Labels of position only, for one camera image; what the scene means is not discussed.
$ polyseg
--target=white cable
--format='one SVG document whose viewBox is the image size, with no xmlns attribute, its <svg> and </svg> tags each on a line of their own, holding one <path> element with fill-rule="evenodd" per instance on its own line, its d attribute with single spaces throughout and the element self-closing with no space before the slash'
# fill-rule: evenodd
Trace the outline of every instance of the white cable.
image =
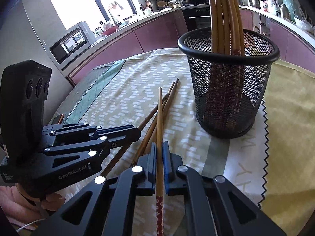
<svg viewBox="0 0 315 236">
<path fill-rule="evenodd" d="M 29 223 L 29 224 L 26 224 L 26 225 L 22 226 L 21 228 L 18 228 L 18 229 L 16 230 L 16 232 L 20 232 L 20 231 L 21 231 L 22 229 L 24 229 L 25 227 L 27 227 L 27 226 L 29 226 L 29 225 L 32 225 L 32 224 L 34 224 L 34 223 L 37 223 L 37 222 L 39 222 L 39 221 L 43 221 L 43 220 L 46 220 L 46 218 L 38 219 L 38 220 L 36 220 L 36 221 L 34 221 L 34 222 L 31 222 L 31 223 Z"/>
</svg>

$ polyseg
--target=black mesh pencil holder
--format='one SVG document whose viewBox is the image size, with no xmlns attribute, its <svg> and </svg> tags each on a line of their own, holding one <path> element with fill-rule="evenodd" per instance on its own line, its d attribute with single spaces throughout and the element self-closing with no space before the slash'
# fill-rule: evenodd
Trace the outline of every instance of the black mesh pencil holder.
<svg viewBox="0 0 315 236">
<path fill-rule="evenodd" d="M 184 34 L 178 47 L 187 55 L 196 101 L 196 118 L 218 138 L 236 138 L 254 124 L 271 63 L 278 47 L 256 32 L 244 29 L 245 56 L 211 52 L 211 28 Z"/>
</svg>

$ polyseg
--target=countertop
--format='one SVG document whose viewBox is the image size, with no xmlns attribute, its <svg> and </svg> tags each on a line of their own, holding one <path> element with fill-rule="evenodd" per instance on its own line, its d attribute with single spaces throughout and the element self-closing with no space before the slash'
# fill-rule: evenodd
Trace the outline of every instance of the countertop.
<svg viewBox="0 0 315 236">
<path fill-rule="evenodd" d="M 149 20 L 153 20 L 157 17 L 160 17 L 164 14 L 176 11 L 176 10 L 187 10 L 187 9 L 195 9 L 195 8 L 207 8 L 209 5 L 191 5 L 191 6 L 184 6 L 181 8 L 175 8 L 175 9 L 164 9 L 163 11 L 152 13 L 149 16 L 143 17 L 133 23 L 128 24 L 127 26 L 117 30 L 115 33 L 109 35 L 108 37 L 103 38 L 102 40 L 96 41 L 89 49 L 81 53 L 75 60 L 73 60 L 63 71 L 62 74 L 66 77 L 68 76 L 78 65 L 80 65 L 87 57 L 91 56 L 94 52 L 96 52 L 98 49 L 112 41 L 113 39 L 119 37 L 120 35 L 124 34 L 127 31 L 132 30 L 136 26 L 139 26 Z M 315 49 L 315 37 L 309 34 L 308 32 L 298 28 L 294 23 L 292 23 L 289 20 L 282 19 L 276 15 L 273 15 L 269 12 L 265 12 L 256 8 L 248 7 L 248 6 L 239 6 L 240 9 L 246 9 L 251 10 L 257 13 L 260 13 L 270 19 L 273 19 L 277 21 L 278 23 L 284 25 L 288 29 L 290 29 L 292 32 L 294 32 L 296 35 L 300 36 L 305 42 L 307 42 L 310 46 L 312 46 Z"/>
<path fill-rule="evenodd" d="M 91 56 L 94 52 L 96 52 L 98 49 L 112 41 L 113 39 L 117 38 L 118 36 L 124 34 L 125 32 L 135 28 L 136 26 L 139 26 L 149 20 L 153 20 L 157 17 L 160 17 L 164 14 L 170 13 L 172 11 L 176 11 L 177 9 L 164 9 L 163 11 L 152 13 L 149 16 L 143 17 L 133 23 L 128 24 L 125 27 L 120 28 L 113 34 L 103 38 L 101 41 L 97 40 L 93 45 L 90 46 L 89 49 L 85 50 L 83 53 L 81 53 L 79 56 L 76 57 L 75 60 L 73 60 L 70 64 L 67 65 L 67 67 L 62 71 L 62 74 L 66 77 L 68 76 L 79 64 L 81 64 L 87 57 Z"/>
</svg>

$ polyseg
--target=camera lens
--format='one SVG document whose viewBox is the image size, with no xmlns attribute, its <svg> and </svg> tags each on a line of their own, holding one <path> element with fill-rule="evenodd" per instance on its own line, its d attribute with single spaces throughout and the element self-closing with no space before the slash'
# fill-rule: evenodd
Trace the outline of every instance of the camera lens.
<svg viewBox="0 0 315 236">
<path fill-rule="evenodd" d="M 39 97 L 43 90 L 43 79 L 39 79 L 36 86 L 36 96 Z"/>
<path fill-rule="evenodd" d="M 48 81 L 46 81 L 46 83 L 45 83 L 45 87 L 44 87 L 44 92 L 45 92 L 45 93 L 47 93 L 47 91 L 48 91 L 48 87 L 49 87 L 49 82 L 48 82 Z"/>
<path fill-rule="evenodd" d="M 30 99 L 32 93 L 33 93 L 33 80 L 29 80 L 26 87 L 26 98 Z"/>
</svg>

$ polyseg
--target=pink cabinet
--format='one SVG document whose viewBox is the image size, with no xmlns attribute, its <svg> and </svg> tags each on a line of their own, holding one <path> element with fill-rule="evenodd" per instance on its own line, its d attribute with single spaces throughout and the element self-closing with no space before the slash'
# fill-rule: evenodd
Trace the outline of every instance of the pink cabinet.
<svg viewBox="0 0 315 236">
<path fill-rule="evenodd" d="M 270 40 L 272 40 L 280 50 L 280 59 L 286 60 L 289 31 L 283 26 L 270 20 Z"/>
<path fill-rule="evenodd" d="M 141 53 L 143 53 L 143 50 L 138 42 L 138 39 L 135 33 L 131 32 L 118 41 L 112 43 L 108 48 L 103 50 L 100 54 L 88 62 L 80 71 L 72 76 L 72 80 L 75 82 L 75 84 L 77 84 L 94 67 L 116 60 L 125 59 L 127 57 Z"/>
<path fill-rule="evenodd" d="M 299 38 L 289 33 L 285 60 L 315 73 L 315 54 Z"/>
<path fill-rule="evenodd" d="M 177 48 L 178 33 L 173 13 L 165 14 L 140 28 L 135 34 L 143 52 L 162 48 Z"/>
<path fill-rule="evenodd" d="M 240 9 L 240 12 L 241 12 L 241 19 L 242 19 L 242 23 L 243 23 L 243 28 L 248 29 L 248 30 L 253 30 L 252 11 Z"/>
<path fill-rule="evenodd" d="M 270 40 L 280 50 L 280 59 L 315 73 L 315 52 L 301 38 L 279 23 L 270 20 Z"/>
</svg>

